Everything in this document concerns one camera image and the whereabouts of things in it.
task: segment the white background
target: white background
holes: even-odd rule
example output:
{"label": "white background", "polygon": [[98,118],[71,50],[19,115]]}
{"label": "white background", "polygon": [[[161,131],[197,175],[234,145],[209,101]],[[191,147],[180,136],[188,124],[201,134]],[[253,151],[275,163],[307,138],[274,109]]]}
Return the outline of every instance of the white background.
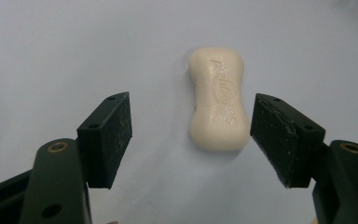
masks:
{"label": "white background", "polygon": [[105,97],[131,95],[133,138],[94,223],[310,223],[309,189],[285,189],[255,142],[199,150],[188,57],[244,59],[242,99],[280,97],[335,139],[358,142],[358,0],[0,1],[0,182],[76,128]]}

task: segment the white table surface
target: white table surface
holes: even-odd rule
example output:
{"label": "white table surface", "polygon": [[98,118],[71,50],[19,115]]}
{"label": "white table surface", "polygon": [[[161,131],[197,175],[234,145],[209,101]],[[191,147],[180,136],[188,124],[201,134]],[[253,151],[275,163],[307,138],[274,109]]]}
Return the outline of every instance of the white table surface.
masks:
{"label": "white table surface", "polygon": [[358,1],[0,1],[0,182],[129,91],[133,138],[113,188],[90,191],[94,223],[310,223],[314,183],[285,189],[254,140],[215,154],[189,138],[187,61],[210,46],[243,57],[249,118],[262,92],[325,143],[358,142]]}

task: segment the white soap bar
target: white soap bar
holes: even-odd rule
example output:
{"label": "white soap bar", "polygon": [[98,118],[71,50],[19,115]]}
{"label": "white soap bar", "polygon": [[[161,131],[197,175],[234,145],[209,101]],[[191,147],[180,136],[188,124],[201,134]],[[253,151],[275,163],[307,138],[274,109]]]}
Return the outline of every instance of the white soap bar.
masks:
{"label": "white soap bar", "polygon": [[189,73],[196,88],[196,110],[190,136],[205,150],[243,149],[250,139],[250,122],[241,99],[244,65],[232,49],[196,50]]}

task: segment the soap bar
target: soap bar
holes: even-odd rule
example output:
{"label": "soap bar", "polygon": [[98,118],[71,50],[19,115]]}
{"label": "soap bar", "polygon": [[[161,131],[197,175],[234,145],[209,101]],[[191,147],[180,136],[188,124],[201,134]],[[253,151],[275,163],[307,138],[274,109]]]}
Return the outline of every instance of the soap bar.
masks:
{"label": "soap bar", "polygon": [[243,59],[232,49],[204,48],[192,53],[189,73],[196,89],[190,136],[205,150],[232,151],[250,139],[250,122],[241,99]]}

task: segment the screw hole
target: screw hole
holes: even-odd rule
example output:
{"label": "screw hole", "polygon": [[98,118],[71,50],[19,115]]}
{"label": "screw hole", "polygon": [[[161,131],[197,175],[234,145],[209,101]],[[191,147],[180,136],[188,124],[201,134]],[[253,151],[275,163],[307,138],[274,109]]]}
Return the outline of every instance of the screw hole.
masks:
{"label": "screw hole", "polygon": [[312,126],[310,126],[310,125],[306,125],[306,126],[304,126],[304,128],[307,130],[313,130]]}
{"label": "screw hole", "polygon": [[48,152],[56,153],[61,152],[68,148],[68,144],[66,142],[56,142],[48,147]]}
{"label": "screw hole", "polygon": [[97,128],[99,128],[99,127],[100,127],[99,124],[91,124],[91,125],[89,126],[89,128],[91,128],[91,129],[97,129]]}
{"label": "screw hole", "polygon": [[58,203],[52,204],[43,210],[42,217],[51,218],[57,216],[62,210],[62,206]]}
{"label": "screw hole", "polygon": [[356,146],[356,145],[343,143],[343,144],[341,144],[341,147],[344,148],[345,150],[351,152],[351,153],[358,154],[358,146]]}

